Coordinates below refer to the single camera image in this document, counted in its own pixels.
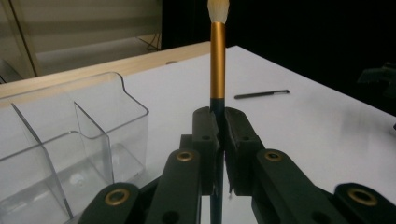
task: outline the black marker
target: black marker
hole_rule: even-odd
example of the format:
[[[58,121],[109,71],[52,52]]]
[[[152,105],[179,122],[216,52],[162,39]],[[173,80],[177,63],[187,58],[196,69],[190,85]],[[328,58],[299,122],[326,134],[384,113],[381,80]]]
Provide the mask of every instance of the black marker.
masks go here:
[[[237,100],[237,99],[244,99],[244,98],[251,98],[251,97],[258,97],[258,96],[275,95],[275,94],[288,94],[288,93],[290,93],[289,90],[283,90],[283,91],[264,91],[264,92],[256,92],[256,93],[235,95],[234,99]]]

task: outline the white brush bristles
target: white brush bristles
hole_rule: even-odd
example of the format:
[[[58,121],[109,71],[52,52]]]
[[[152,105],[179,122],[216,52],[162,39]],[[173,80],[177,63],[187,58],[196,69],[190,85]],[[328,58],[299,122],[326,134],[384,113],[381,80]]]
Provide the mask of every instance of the white brush bristles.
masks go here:
[[[229,0],[208,0],[207,9],[212,22],[222,22],[225,24],[228,16]]]

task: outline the brass screw insert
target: brass screw insert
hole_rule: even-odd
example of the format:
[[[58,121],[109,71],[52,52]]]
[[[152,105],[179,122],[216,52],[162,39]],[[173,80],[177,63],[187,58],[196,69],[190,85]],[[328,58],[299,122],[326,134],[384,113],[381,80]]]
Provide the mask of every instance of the brass screw insert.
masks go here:
[[[282,161],[282,155],[275,151],[265,153],[265,159],[268,161]]]
[[[188,152],[188,151],[183,151],[183,152],[179,152],[176,155],[177,159],[179,161],[190,161],[192,160],[192,158],[194,157],[192,153]]]
[[[105,197],[105,202],[110,206],[124,203],[129,198],[128,189],[113,189]]]
[[[349,189],[347,191],[347,195],[355,202],[364,204],[366,206],[376,206],[378,204],[376,197],[364,189]]]

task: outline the plastic compartment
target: plastic compartment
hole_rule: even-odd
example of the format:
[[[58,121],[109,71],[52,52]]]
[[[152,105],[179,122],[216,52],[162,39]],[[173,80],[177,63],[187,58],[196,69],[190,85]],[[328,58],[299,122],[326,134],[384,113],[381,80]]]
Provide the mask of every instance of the plastic compartment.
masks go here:
[[[0,99],[0,223],[65,223],[145,168],[148,111],[116,73]]]

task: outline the white tabletop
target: white tabletop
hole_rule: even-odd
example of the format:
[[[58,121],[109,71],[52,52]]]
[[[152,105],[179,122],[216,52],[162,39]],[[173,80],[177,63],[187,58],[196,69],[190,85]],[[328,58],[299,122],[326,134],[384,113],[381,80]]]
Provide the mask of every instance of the white tabletop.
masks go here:
[[[209,55],[127,76],[126,90],[149,113],[149,178],[161,174],[192,112],[209,106]],[[289,90],[244,100],[240,93]],[[246,113],[265,147],[287,153],[318,187],[340,183],[375,189],[396,203],[396,122],[390,114],[331,90],[239,47],[226,52],[226,106]],[[256,223],[249,197],[231,199],[224,179],[223,223]],[[207,199],[202,223],[209,223]]]

